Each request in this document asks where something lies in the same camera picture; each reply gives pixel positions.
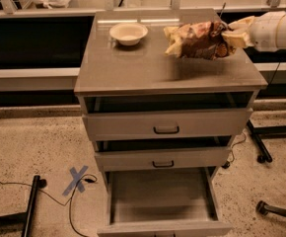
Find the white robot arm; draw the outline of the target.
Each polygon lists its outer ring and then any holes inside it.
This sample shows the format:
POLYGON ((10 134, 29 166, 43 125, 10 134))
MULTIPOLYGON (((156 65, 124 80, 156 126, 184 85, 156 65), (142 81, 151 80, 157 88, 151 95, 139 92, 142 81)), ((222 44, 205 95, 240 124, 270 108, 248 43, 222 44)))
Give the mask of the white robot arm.
POLYGON ((249 16, 228 25, 222 33, 226 43, 233 47, 253 46, 258 51, 286 50, 286 12, 268 12, 249 16))

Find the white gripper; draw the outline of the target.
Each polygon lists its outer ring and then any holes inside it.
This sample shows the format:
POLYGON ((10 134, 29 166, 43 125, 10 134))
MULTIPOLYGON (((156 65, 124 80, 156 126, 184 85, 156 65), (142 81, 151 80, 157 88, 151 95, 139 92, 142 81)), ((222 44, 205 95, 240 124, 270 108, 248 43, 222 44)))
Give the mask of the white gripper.
POLYGON ((268 12, 256 18, 254 16, 241 18, 229 24, 232 31, 223 32, 223 40, 233 47, 247 48, 254 46, 258 51, 277 51, 285 17, 286 12, 279 11, 268 12), (235 31, 247 29, 248 27, 250 27, 250 33, 235 31))

